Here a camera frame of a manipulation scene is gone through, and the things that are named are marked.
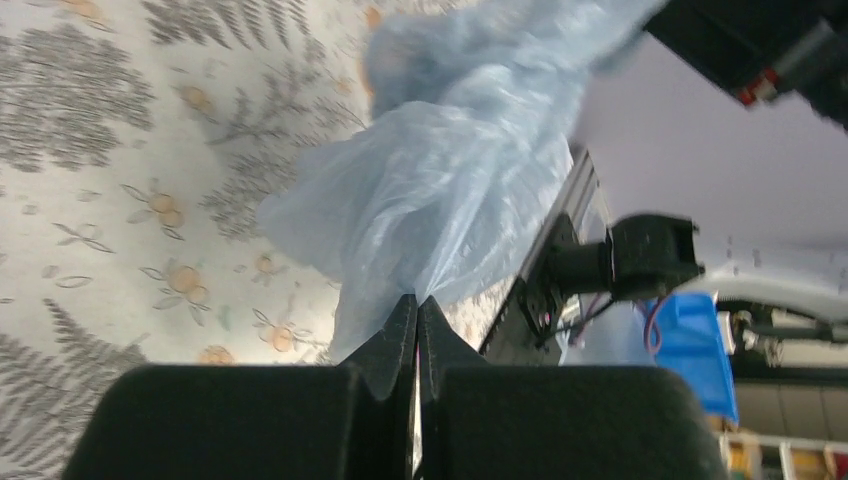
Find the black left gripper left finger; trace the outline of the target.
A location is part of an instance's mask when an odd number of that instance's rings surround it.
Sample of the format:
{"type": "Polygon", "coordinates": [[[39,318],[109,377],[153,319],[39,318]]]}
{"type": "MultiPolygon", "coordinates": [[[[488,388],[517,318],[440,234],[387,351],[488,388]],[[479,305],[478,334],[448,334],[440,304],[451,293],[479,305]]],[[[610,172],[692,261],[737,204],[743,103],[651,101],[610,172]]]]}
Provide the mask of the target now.
{"type": "Polygon", "coordinates": [[[66,479],[408,479],[417,302],[335,366],[150,364],[97,405],[66,479]]]}

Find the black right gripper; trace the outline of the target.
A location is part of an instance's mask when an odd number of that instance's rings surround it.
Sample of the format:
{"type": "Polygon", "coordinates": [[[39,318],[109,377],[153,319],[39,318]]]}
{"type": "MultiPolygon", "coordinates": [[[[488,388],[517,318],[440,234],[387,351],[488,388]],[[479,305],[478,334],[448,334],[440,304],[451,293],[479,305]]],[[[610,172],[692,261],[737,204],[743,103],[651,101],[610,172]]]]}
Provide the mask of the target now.
{"type": "Polygon", "coordinates": [[[845,1],[670,1],[645,30],[746,107],[796,93],[847,128],[845,1]]]}

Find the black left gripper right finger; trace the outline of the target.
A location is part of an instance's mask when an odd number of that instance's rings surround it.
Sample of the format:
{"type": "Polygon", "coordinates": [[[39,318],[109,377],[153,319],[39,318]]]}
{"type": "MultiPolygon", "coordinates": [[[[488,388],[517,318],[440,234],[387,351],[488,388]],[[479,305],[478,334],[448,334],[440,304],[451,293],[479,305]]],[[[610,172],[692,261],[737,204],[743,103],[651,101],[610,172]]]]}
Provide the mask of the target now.
{"type": "Polygon", "coordinates": [[[427,479],[724,479],[683,379],[648,366],[487,362],[438,303],[418,310],[427,479]]]}

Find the light blue plastic trash bag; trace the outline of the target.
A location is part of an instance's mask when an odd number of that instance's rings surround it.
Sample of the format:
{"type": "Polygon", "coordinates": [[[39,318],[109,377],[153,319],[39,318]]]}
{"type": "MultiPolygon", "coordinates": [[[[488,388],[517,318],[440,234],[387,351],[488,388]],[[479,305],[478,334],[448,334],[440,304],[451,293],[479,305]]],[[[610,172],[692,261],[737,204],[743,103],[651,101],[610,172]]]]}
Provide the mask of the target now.
{"type": "Polygon", "coordinates": [[[481,1],[399,14],[365,54],[371,124],[302,151],[256,220],[340,285],[329,358],[375,334],[399,297],[451,305],[514,275],[570,170],[587,85],[658,1],[481,1]]]}

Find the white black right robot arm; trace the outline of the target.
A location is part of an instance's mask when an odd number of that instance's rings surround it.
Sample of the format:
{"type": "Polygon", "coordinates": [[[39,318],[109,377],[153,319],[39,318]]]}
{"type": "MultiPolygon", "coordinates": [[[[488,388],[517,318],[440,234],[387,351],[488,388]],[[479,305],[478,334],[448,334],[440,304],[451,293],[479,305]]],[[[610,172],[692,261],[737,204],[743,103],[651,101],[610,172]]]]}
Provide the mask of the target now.
{"type": "MultiPolygon", "coordinates": [[[[670,1],[643,29],[745,108],[797,92],[817,114],[847,125],[844,1],[670,1]]],[[[545,238],[532,289],[641,301],[706,272],[689,219],[631,215],[587,244],[564,237],[565,220],[545,238]]]]}

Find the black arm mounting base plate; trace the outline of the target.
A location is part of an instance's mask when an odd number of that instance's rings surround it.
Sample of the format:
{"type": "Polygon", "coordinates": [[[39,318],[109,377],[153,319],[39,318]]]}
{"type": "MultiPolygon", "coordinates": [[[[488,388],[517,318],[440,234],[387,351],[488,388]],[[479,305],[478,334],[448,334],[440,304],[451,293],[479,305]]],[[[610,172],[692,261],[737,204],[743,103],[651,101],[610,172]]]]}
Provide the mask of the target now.
{"type": "Polygon", "coordinates": [[[558,326],[569,301],[544,272],[544,257],[552,246],[578,242],[570,217],[559,213],[541,237],[541,250],[528,258],[529,271],[512,283],[488,328],[478,352],[492,364],[555,366],[562,350],[554,339],[543,340],[558,326]]]}

